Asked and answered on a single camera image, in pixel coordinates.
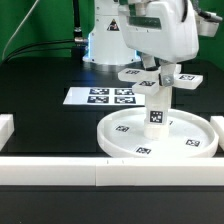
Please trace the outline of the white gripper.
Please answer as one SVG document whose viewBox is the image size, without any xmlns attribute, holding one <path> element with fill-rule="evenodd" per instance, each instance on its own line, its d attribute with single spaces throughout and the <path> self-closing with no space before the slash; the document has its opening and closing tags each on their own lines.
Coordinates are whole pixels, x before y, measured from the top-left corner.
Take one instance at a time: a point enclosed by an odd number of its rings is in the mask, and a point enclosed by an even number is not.
<svg viewBox="0 0 224 224">
<path fill-rule="evenodd" d="M 193 59 L 199 50 L 191 1 L 119 0 L 118 15 L 124 41 L 142 53 L 145 70 L 157 69 L 154 57 L 171 62 L 161 65 L 160 82 L 172 86 L 176 68 L 172 63 Z"/>
</svg>

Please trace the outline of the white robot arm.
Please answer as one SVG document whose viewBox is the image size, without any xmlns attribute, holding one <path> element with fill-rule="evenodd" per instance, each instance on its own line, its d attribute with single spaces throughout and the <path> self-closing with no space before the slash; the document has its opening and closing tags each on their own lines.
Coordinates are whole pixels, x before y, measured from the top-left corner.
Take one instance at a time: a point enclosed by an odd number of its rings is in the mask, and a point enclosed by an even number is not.
<svg viewBox="0 0 224 224">
<path fill-rule="evenodd" d="M 84 61 L 101 68 L 160 60 L 160 82 L 174 84 L 175 65 L 196 57 L 199 36 L 214 36 L 222 18 L 199 0 L 94 0 L 95 25 Z"/>
</svg>

